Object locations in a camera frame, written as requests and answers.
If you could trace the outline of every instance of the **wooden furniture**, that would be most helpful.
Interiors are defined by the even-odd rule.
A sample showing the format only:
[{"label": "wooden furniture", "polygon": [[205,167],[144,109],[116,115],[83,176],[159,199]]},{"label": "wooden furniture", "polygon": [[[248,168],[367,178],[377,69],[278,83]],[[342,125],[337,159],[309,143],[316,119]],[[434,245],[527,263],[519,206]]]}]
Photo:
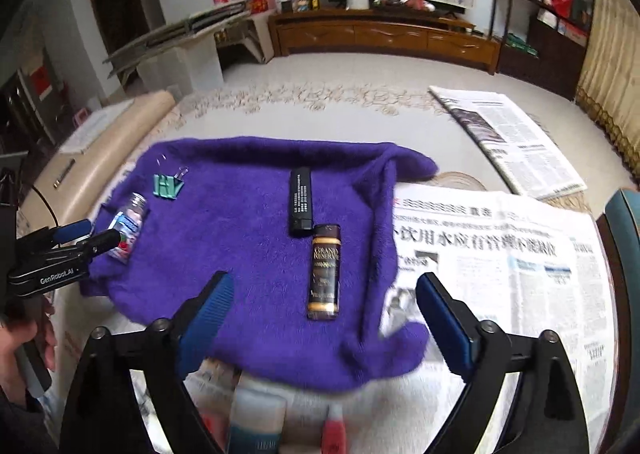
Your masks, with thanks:
[{"label": "wooden furniture", "polygon": [[380,52],[450,60],[494,74],[499,44],[470,32],[474,25],[399,8],[323,9],[269,18],[275,55],[295,52]]},{"label": "wooden furniture", "polygon": [[[586,55],[586,45],[591,30],[591,20],[582,22],[578,12],[580,5],[590,4],[593,11],[593,0],[574,0],[572,15],[564,17],[555,12],[551,5],[546,5],[542,0],[525,0],[538,9],[536,12],[551,12],[556,17],[555,27],[543,23],[536,15],[532,15],[529,22],[529,30],[526,42],[538,52],[538,56],[532,56],[524,50],[510,46],[508,34],[513,28],[517,32],[516,24],[511,26],[514,3],[520,0],[507,0],[506,14],[504,14],[504,31],[495,40],[500,43],[500,59],[498,71],[515,78],[525,80],[540,88],[552,91],[562,97],[572,100],[580,78],[580,70]],[[492,17],[489,27],[489,37],[494,38],[494,26],[497,17],[498,0],[494,0]],[[564,25],[570,24],[587,34],[584,46],[563,35]]]}]

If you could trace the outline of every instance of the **blue gripper pad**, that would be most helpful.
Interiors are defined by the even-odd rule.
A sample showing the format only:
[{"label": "blue gripper pad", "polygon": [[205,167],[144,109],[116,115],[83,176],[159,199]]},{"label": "blue gripper pad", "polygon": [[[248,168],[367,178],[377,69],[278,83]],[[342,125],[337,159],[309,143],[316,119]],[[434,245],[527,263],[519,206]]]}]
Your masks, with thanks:
[{"label": "blue gripper pad", "polygon": [[234,299],[233,278],[225,274],[202,304],[178,345],[177,375],[184,380],[197,371],[209,352]]},{"label": "blue gripper pad", "polygon": [[63,245],[64,243],[69,243],[69,241],[79,239],[88,234],[91,234],[91,222],[88,219],[82,219],[75,223],[58,227],[56,231],[53,232],[52,239],[54,243]]},{"label": "blue gripper pad", "polygon": [[462,305],[451,298],[434,274],[422,274],[415,285],[415,296],[429,331],[440,349],[449,371],[467,382],[474,371],[472,338],[465,332],[460,320],[453,313],[452,305]]}]

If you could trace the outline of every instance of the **curtain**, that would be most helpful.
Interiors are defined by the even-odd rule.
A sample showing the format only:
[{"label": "curtain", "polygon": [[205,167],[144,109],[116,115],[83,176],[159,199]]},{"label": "curtain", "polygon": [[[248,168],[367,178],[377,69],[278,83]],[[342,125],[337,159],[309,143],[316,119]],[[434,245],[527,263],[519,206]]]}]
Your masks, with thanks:
[{"label": "curtain", "polygon": [[640,15],[629,0],[595,0],[577,104],[640,178]]}]

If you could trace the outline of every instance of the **human hand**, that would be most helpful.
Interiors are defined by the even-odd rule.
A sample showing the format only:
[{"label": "human hand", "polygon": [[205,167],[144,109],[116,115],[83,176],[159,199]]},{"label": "human hand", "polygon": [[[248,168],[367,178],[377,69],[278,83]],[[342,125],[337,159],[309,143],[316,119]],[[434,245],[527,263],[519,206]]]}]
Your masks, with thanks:
[{"label": "human hand", "polygon": [[55,313],[55,309],[44,297],[42,310],[40,323],[34,320],[15,320],[4,326],[0,325],[0,387],[10,402],[22,407],[26,406],[26,384],[18,370],[15,351],[36,336],[38,325],[41,326],[40,331],[44,337],[44,365],[51,371],[56,370],[54,348],[58,341],[48,317]]}]

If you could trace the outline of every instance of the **red bag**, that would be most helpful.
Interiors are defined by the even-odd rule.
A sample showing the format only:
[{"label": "red bag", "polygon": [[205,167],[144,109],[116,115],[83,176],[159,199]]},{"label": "red bag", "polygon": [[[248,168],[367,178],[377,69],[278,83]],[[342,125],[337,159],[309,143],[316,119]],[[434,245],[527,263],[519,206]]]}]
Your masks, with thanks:
[{"label": "red bag", "polygon": [[553,0],[552,5],[559,16],[568,18],[571,15],[571,3],[573,1],[574,0]]}]

